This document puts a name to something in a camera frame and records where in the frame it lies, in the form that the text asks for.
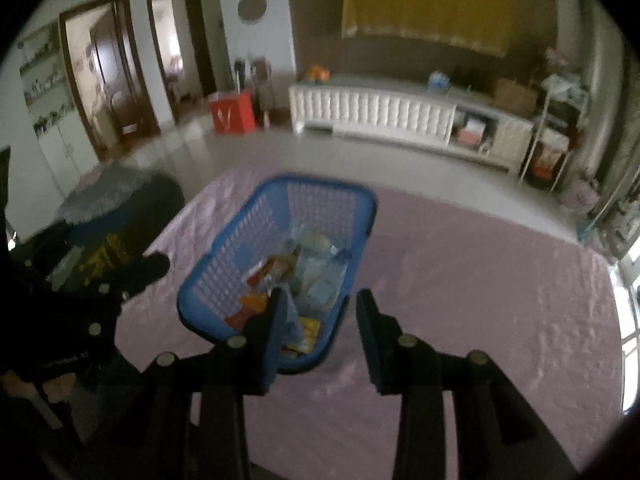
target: door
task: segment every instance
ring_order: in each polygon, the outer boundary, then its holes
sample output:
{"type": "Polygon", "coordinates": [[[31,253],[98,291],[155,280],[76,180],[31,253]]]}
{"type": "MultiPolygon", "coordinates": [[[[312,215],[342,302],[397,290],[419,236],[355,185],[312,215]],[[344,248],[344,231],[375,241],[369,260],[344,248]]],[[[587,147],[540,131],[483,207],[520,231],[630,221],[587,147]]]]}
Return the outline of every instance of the door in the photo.
{"type": "Polygon", "coordinates": [[[67,114],[58,123],[58,128],[80,175],[89,173],[98,165],[98,157],[82,126],[80,116],[76,112],[67,114]]]}
{"type": "Polygon", "coordinates": [[[57,127],[50,128],[38,139],[51,173],[60,191],[66,196],[80,182],[80,172],[73,162],[68,146],[57,127]]]}
{"type": "Polygon", "coordinates": [[[107,104],[111,109],[116,131],[126,136],[148,134],[142,106],[136,99],[127,67],[122,34],[116,26],[115,8],[106,12],[91,28],[90,36],[98,61],[98,72],[104,81],[107,104]]]}
{"type": "Polygon", "coordinates": [[[200,0],[184,0],[187,9],[189,32],[193,43],[193,53],[196,59],[200,86],[203,95],[207,96],[216,91],[216,79],[213,76],[211,58],[209,57],[209,44],[204,29],[202,16],[202,3],[200,0]]]}

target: cardboard box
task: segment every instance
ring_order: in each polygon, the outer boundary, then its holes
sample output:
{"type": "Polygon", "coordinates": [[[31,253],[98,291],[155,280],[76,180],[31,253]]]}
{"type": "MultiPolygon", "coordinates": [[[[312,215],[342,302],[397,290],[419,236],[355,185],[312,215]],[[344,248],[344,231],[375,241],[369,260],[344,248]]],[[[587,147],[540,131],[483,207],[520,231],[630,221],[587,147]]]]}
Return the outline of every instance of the cardboard box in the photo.
{"type": "Polygon", "coordinates": [[[511,79],[498,79],[495,84],[492,105],[500,110],[518,115],[531,117],[536,111],[538,93],[531,88],[519,85],[511,79]]]}

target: blue plastic basket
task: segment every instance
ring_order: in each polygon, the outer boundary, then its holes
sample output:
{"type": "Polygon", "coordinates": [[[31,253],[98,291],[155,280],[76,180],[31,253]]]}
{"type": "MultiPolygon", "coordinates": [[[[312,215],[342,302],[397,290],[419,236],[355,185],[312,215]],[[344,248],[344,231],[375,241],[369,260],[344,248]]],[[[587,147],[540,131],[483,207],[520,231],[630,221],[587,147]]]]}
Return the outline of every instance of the blue plastic basket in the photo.
{"type": "Polygon", "coordinates": [[[225,318],[240,310],[238,300],[248,292],[242,277],[273,253],[274,240],[290,234],[293,225],[307,224],[351,253],[337,301],[321,319],[314,350],[298,358],[281,357],[278,362],[281,373],[310,370],[322,361],[332,344],[376,209],[375,195],[356,184],[295,174],[264,181],[180,287],[180,320],[211,342],[236,334],[225,318]]]}

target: white cabinet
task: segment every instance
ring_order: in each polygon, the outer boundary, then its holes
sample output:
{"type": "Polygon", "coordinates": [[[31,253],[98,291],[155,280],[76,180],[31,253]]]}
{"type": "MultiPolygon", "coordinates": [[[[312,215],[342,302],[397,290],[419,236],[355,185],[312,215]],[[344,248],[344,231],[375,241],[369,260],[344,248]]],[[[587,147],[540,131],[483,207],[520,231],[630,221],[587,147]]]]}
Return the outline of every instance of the white cabinet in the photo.
{"type": "Polygon", "coordinates": [[[68,195],[80,178],[98,165],[98,157],[77,112],[67,114],[38,140],[60,191],[68,195]]]}
{"type": "Polygon", "coordinates": [[[345,136],[379,138],[471,158],[513,175],[520,171],[531,139],[532,123],[527,120],[411,83],[344,76],[335,85],[332,80],[322,85],[292,85],[289,98],[291,121],[298,134],[306,124],[331,128],[345,136]],[[357,86],[348,86],[350,79],[357,86]],[[370,88],[361,86],[368,82],[370,88]],[[457,111],[496,123],[488,153],[449,142],[457,111]]]}
{"type": "Polygon", "coordinates": [[[50,128],[38,140],[60,191],[66,196],[80,182],[80,171],[57,127],[50,128]]]}
{"type": "Polygon", "coordinates": [[[78,112],[72,112],[63,117],[58,122],[58,128],[80,175],[89,173],[99,161],[78,112]]]}

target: bed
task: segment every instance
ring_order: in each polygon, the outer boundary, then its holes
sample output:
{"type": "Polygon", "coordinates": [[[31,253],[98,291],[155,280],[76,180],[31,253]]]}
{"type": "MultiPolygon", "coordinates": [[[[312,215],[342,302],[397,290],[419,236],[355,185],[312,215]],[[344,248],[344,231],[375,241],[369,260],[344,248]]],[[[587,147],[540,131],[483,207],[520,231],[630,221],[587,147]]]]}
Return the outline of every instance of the bed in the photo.
{"type": "MultiPolygon", "coordinates": [[[[116,344],[139,370],[160,352],[210,343],[178,320],[179,285],[273,168],[245,164],[198,194],[152,243],[170,272],[130,300],[116,344]]],[[[528,228],[397,190],[373,187],[378,217],[354,290],[436,350],[483,349],[503,368],[578,467],[616,425],[620,332],[607,264],[593,251],[528,228]]],[[[197,418],[197,402],[194,417],[197,418]]],[[[247,397],[252,462],[290,480],[391,478],[400,399],[369,383],[353,302],[328,359],[247,397]]],[[[457,478],[446,405],[447,477],[457,478]]]]}

